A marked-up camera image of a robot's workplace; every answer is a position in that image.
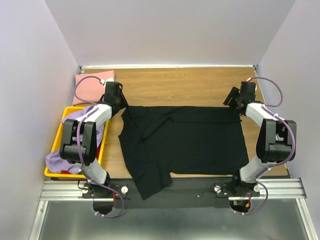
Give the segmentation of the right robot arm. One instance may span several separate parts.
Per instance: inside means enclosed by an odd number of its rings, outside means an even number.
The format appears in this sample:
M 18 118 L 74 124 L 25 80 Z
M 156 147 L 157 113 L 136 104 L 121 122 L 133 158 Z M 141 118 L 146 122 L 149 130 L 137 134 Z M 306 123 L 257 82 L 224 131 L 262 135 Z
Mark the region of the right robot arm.
M 233 87 L 224 101 L 225 106 L 252 119 L 260 128 L 255 157 L 240 168 L 230 182 L 224 183 L 223 197 L 245 197 L 258 191 L 258 180 L 269 170 L 292 161 L 296 154 L 297 124 L 273 113 L 267 105 L 256 100 L 256 83 L 250 77 Z

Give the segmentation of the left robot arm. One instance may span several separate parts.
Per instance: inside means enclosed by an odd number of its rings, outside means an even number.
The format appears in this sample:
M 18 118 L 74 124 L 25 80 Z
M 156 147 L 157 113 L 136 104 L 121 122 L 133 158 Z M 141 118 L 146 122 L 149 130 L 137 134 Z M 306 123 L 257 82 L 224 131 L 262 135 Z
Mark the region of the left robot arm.
M 80 164 L 79 171 L 101 198 L 107 197 L 110 192 L 115 196 L 120 194 L 111 188 L 110 175 L 96 158 L 97 129 L 128 106 L 120 82 L 105 81 L 104 89 L 101 103 L 94 104 L 83 116 L 64 121 L 59 150 L 62 159 L 71 164 Z

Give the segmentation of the black t-shirt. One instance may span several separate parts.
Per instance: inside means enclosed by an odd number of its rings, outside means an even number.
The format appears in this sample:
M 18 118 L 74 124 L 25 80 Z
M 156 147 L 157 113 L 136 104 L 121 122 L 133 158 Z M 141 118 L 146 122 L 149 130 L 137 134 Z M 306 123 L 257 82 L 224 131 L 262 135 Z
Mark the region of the black t-shirt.
M 227 107 L 128 106 L 119 135 L 125 166 L 143 200 L 171 173 L 231 175 L 249 162 L 240 115 Z

